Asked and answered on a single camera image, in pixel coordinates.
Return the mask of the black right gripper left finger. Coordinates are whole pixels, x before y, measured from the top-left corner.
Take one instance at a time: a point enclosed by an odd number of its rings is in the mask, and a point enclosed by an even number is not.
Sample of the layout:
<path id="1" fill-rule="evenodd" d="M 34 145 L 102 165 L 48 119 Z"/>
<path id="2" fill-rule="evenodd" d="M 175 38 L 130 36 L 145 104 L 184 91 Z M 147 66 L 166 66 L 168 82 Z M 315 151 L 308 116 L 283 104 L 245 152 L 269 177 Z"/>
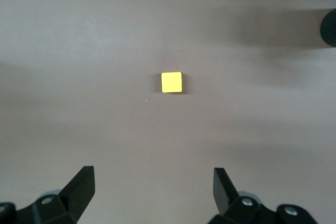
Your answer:
<path id="1" fill-rule="evenodd" d="M 94 196 L 94 167 L 84 166 L 58 193 L 48 193 L 16 209 L 1 203 L 1 223 L 77 223 Z"/>

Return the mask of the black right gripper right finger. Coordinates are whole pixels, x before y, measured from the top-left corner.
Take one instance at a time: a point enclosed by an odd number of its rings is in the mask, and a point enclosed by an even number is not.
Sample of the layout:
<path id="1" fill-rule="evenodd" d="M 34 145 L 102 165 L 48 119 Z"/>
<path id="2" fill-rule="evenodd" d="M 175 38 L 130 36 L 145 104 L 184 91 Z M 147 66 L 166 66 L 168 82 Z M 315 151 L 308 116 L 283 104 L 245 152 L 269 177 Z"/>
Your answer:
<path id="1" fill-rule="evenodd" d="M 316 223 L 300 206 L 282 204 L 272 211 L 254 194 L 238 192 L 224 168 L 214 168 L 213 196 L 218 214 L 210 223 Z"/>

